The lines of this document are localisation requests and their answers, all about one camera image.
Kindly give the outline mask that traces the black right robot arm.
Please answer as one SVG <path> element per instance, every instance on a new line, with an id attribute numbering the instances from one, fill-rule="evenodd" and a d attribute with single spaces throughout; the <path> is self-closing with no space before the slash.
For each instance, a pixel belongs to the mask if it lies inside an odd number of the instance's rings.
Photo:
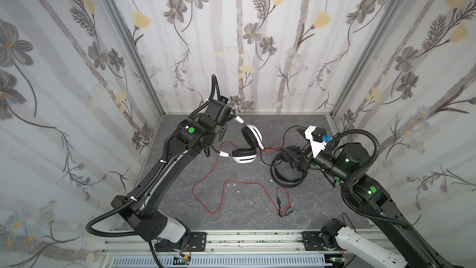
<path id="1" fill-rule="evenodd" d="M 313 168 L 323 172 L 331 185 L 340 185 L 343 203 L 354 213 L 370 219 L 398 250 L 399 259 L 357 237 L 357 233 L 333 219 L 321 229 L 321 243 L 328 249 L 346 249 L 374 267 L 451 268 L 402 214 L 390 193 L 374 178 L 369 168 L 378 159 L 380 143 L 368 131 L 351 129 L 329 137 L 324 129 L 310 126 L 300 129 L 309 142 L 307 150 L 296 153 L 281 147 L 281 155 L 295 169 Z"/>

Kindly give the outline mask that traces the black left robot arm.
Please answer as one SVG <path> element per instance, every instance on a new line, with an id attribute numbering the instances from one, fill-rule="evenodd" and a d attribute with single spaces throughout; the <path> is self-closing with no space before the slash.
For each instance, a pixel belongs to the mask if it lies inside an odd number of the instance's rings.
<path id="1" fill-rule="evenodd" d="M 86 231 L 103 238 L 140 236 L 145 242 L 166 240 L 179 250 L 190 242 L 190 230 L 177 219 L 159 211 L 166 192 L 180 173 L 202 152 L 221 140 L 231 110 L 219 90 L 218 79 L 211 77 L 211 93 L 202 106 L 181 121 L 166 138 L 162 156 L 144 179 L 126 196 L 116 196 L 112 210 L 92 219 Z M 131 227 L 129 232 L 106 232 L 95 225 L 118 214 Z"/>

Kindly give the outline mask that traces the white black headphones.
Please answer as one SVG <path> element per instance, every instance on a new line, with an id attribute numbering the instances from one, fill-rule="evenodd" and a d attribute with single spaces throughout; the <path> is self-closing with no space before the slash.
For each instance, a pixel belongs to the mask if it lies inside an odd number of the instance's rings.
<path id="1" fill-rule="evenodd" d="M 244 119 L 238 115 L 234 116 L 234 120 L 243 125 L 241 129 L 242 136 L 249 145 L 248 148 L 237 148 L 231 152 L 231 154 L 217 150 L 213 145 L 210 148 L 217 153 L 218 156 L 223 158 L 231 158 L 237 164 L 249 164 L 252 163 L 258 154 L 258 151 L 264 150 L 263 136 L 260 130 L 255 125 L 245 123 Z"/>

